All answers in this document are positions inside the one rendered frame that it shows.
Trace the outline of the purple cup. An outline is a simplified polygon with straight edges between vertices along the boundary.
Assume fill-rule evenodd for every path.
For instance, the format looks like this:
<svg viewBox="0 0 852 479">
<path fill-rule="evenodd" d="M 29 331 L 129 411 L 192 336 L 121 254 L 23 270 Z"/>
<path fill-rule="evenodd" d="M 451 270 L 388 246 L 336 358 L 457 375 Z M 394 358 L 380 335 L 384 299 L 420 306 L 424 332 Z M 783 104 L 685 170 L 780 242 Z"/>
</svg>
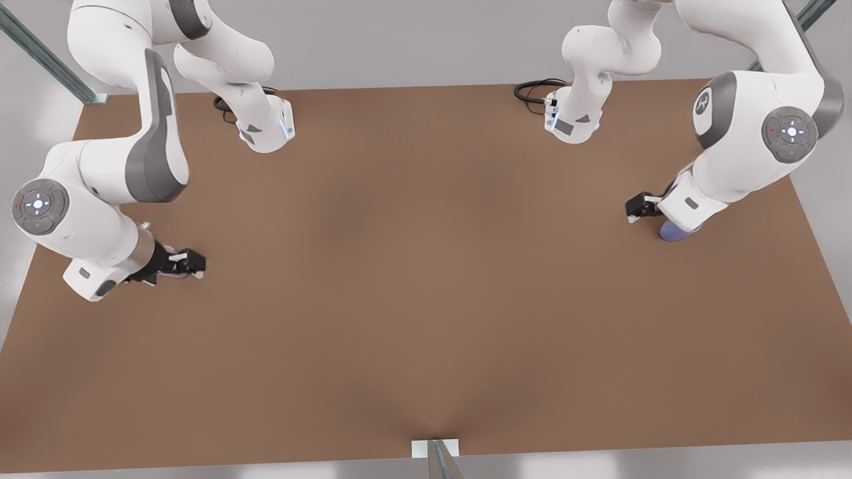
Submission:
<svg viewBox="0 0 852 479">
<path fill-rule="evenodd" d="M 678 225 L 674 224 L 672 221 L 666 220 L 658 233 L 660 234 L 661 239 L 663 239 L 664 241 L 674 242 L 691 236 L 692 234 L 699 231 L 700 228 L 701 225 L 694 228 L 693 230 L 682 230 Z"/>
</svg>

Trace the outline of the silver frame post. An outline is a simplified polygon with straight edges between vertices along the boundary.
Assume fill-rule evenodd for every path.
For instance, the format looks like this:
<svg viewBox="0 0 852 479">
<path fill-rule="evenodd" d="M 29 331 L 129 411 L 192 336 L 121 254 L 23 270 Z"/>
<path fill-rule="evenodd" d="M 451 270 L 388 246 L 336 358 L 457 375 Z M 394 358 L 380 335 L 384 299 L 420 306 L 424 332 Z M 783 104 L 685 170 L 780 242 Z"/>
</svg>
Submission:
<svg viewBox="0 0 852 479">
<path fill-rule="evenodd" d="M 742 45 L 755 55 L 747 68 L 765 73 L 815 73 L 828 78 L 830 73 L 819 61 L 807 35 L 807 28 L 835 0 L 807 0 L 802 19 L 784 0 L 742 0 L 748 18 Z"/>
<path fill-rule="evenodd" d="M 0 4 L 0 31 L 58 81 L 83 105 L 104 105 L 108 94 L 95 93 L 6 6 Z"/>
<path fill-rule="evenodd" d="M 427 460 L 428 479 L 465 479 L 456 462 L 459 456 L 459 440 L 456 438 L 411 442 L 411 457 Z"/>
</svg>

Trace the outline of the pink cup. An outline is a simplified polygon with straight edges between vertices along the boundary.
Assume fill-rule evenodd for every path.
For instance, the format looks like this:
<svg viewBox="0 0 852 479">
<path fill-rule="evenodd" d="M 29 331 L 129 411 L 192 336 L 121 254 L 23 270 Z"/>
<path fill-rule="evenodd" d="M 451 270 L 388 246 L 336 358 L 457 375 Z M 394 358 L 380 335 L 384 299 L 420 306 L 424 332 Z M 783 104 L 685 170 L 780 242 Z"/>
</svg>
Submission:
<svg viewBox="0 0 852 479">
<path fill-rule="evenodd" d="M 171 260 L 171 257 L 173 257 L 174 255 L 183 254 L 183 251 L 177 251 L 169 245 L 163 245 L 162 248 L 164 248 L 164 250 L 167 252 L 168 258 L 166 259 L 165 263 L 163 263 L 162 266 L 159 267 L 158 275 L 175 279 L 182 279 L 191 275 L 191 271 L 188 267 L 186 267 L 185 265 L 180 265 L 180 261 Z"/>
</svg>

